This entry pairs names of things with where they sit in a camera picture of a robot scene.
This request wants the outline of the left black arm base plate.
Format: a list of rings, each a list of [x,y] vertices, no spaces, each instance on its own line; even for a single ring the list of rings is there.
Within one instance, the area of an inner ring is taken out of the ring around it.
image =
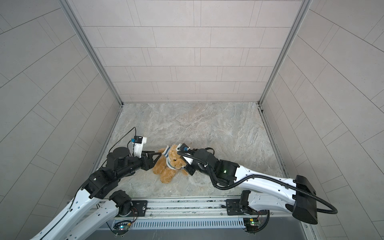
[[[148,201],[139,200],[139,201],[132,201],[132,208],[131,211],[128,214],[128,217],[144,217],[147,210]]]

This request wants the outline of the blue white striped knit sweater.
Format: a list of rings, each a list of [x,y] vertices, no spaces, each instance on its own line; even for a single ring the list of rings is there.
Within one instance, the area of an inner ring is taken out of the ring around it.
[[[180,162],[181,158],[177,154],[177,145],[167,146],[163,151],[163,155],[166,158],[166,164],[173,170],[180,170],[183,164]]]

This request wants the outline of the left aluminium corner post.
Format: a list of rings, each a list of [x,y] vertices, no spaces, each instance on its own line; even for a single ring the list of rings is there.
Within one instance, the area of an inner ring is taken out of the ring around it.
[[[95,65],[96,69],[98,70],[99,74],[103,78],[103,80],[106,82],[109,89],[112,91],[114,97],[116,98],[119,105],[122,107],[124,103],[122,102],[116,88],[114,87],[111,79],[109,78],[105,68],[103,67],[100,58],[97,56],[97,53],[95,49],[92,47],[88,37],[86,36],[85,31],[83,30],[79,20],[75,16],[70,4],[66,0],[58,0],[58,3],[60,7],[62,8],[65,16],[69,20],[71,26],[73,27],[75,33],[77,34],[80,42],[84,46],[85,50],[87,51],[89,57],[91,58],[91,61]]]

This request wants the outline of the right green circuit board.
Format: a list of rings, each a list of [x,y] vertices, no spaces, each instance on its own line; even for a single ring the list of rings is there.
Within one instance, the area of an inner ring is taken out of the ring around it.
[[[258,219],[243,218],[243,222],[247,233],[256,233],[260,229],[261,222]]]

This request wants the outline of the aluminium corner post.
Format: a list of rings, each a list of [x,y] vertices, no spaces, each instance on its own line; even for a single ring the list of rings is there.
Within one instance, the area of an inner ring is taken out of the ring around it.
[[[295,39],[295,36],[297,35],[297,33],[300,29],[300,26],[301,26],[306,14],[307,14],[309,8],[310,8],[311,2],[312,2],[311,0],[302,1],[302,4],[299,8],[297,16],[294,19],[293,25],[289,31],[287,39],[284,42],[283,48],[279,54],[277,62],[276,62],[275,66],[271,72],[271,75],[270,75],[269,80],[267,82],[266,88],[262,93],[261,99],[259,101],[259,107],[261,109],[263,108],[263,104],[266,101],[268,92],[270,91],[272,84],[273,84],[273,82],[274,82],[274,80],[275,80],[275,78],[279,72],[279,69],[281,68],[281,66],[284,62],[284,59],[285,59],[286,55],[288,54],[288,51],[289,51],[289,49],[290,49],[290,47],[291,47],[291,45]]]
[[[65,16],[69,20],[71,26],[73,27],[75,33],[77,34],[80,42],[84,46],[85,50],[87,51],[89,57],[91,58],[91,61],[95,65],[96,69],[98,70],[99,74],[103,78],[103,80],[106,82],[109,89],[112,91],[114,97],[116,98],[119,105],[122,107],[124,103],[122,102],[116,88],[114,87],[111,79],[109,78],[105,68],[103,67],[100,58],[97,56],[97,53],[95,49],[92,47],[88,37],[86,36],[85,31],[83,30],[79,20],[75,16],[70,4],[66,0],[58,0],[58,3],[60,7],[62,8]]]

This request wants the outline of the green circuit board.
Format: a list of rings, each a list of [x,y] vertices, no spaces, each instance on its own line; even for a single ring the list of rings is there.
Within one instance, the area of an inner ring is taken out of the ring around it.
[[[129,231],[132,224],[133,222],[131,220],[121,221],[115,223],[113,230],[116,232],[117,236],[123,236]]]
[[[258,219],[243,218],[243,222],[247,233],[256,233],[260,229],[261,222]]]

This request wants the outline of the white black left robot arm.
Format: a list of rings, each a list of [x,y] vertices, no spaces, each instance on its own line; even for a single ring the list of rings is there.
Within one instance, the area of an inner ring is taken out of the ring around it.
[[[85,240],[104,223],[133,210],[132,199],[125,191],[113,190],[122,178],[137,170],[152,169],[161,152],[144,151],[132,156],[127,147],[107,155],[106,166],[92,173],[68,205],[39,233],[35,240]]]

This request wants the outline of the right aluminium corner post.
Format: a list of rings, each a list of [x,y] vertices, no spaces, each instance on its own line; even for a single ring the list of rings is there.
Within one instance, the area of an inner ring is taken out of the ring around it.
[[[294,19],[293,25],[289,31],[287,39],[284,42],[283,48],[279,54],[277,62],[276,62],[275,66],[271,72],[271,75],[270,75],[269,80],[267,82],[266,88],[262,93],[261,99],[259,101],[259,107],[261,109],[263,108],[263,104],[266,101],[268,92],[270,91],[272,84],[273,84],[273,82],[274,82],[274,80],[275,80],[275,78],[279,72],[279,69],[281,68],[281,66],[284,62],[284,59],[285,59],[286,55],[288,54],[288,51],[289,51],[289,49],[290,49],[290,47],[291,47],[291,45],[295,39],[295,36],[297,35],[297,33],[300,29],[300,26],[301,26],[306,14],[307,14],[309,8],[310,8],[311,2],[312,2],[311,0],[302,1],[302,4],[299,8],[297,16]]]

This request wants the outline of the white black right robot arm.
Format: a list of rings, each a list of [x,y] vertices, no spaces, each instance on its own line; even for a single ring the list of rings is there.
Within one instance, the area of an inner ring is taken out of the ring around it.
[[[215,188],[222,191],[236,187],[245,189],[241,201],[248,214],[277,210],[291,213],[307,224],[318,223],[316,191],[304,176],[284,179],[261,174],[231,161],[218,160],[207,149],[183,147],[177,153],[187,163],[188,173],[199,171],[208,175]]]

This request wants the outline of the left green circuit board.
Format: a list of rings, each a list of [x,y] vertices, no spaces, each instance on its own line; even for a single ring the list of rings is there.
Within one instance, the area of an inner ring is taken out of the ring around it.
[[[121,221],[115,223],[113,230],[116,232],[117,236],[123,236],[129,231],[132,224],[133,222],[131,220]]]

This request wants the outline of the brown plush teddy bear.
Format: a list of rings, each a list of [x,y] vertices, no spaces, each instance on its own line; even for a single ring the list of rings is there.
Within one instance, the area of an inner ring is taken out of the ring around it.
[[[160,175],[160,181],[163,184],[168,184],[172,181],[174,176],[179,172],[181,172],[187,176],[188,173],[185,170],[185,166],[187,165],[187,163],[182,159],[182,157],[179,155],[181,158],[180,162],[183,164],[183,167],[180,170],[173,170],[173,169],[169,168],[166,164],[166,158],[163,155],[164,150],[165,150],[165,148],[158,150],[158,152],[162,153],[162,169],[161,170],[153,170],[153,173],[155,175]]]

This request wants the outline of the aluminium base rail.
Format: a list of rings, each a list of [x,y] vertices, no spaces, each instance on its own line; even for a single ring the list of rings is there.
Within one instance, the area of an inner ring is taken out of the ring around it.
[[[209,198],[150,198],[144,217],[115,216],[85,240],[306,240],[307,225],[289,213],[259,211],[258,215],[228,216],[221,208],[227,199],[239,196]],[[243,218],[258,219],[256,233],[245,231]],[[131,220],[129,231],[117,236],[115,223]]]

